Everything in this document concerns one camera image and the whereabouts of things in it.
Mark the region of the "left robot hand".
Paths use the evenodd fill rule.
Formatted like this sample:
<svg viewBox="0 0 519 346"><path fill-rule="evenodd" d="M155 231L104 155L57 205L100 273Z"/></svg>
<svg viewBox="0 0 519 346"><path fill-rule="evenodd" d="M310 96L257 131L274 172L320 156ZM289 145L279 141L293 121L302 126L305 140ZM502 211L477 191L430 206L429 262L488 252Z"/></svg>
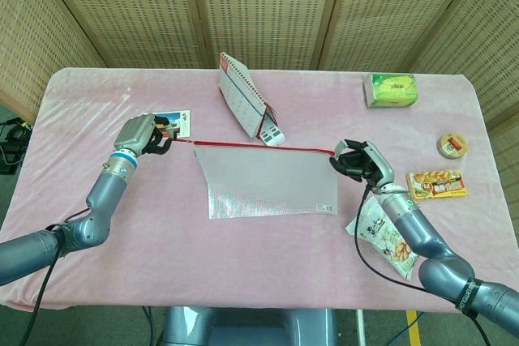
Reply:
<svg viewBox="0 0 519 346"><path fill-rule="evenodd" d="M143 154L164 155L177 139L180 128L167 117L147 113L128 120L114 142L116 151L127 150L136 157Z"/></svg>

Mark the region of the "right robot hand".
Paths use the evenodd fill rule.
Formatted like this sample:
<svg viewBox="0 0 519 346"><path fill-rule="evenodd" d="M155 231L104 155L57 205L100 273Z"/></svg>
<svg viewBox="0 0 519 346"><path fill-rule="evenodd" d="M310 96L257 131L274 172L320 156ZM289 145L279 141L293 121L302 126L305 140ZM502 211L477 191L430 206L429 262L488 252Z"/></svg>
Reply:
<svg viewBox="0 0 519 346"><path fill-rule="evenodd" d="M370 141L343 139L329 158L331 166L356 182L364 180L372 189L380 190L394 183L394 170Z"/></svg>

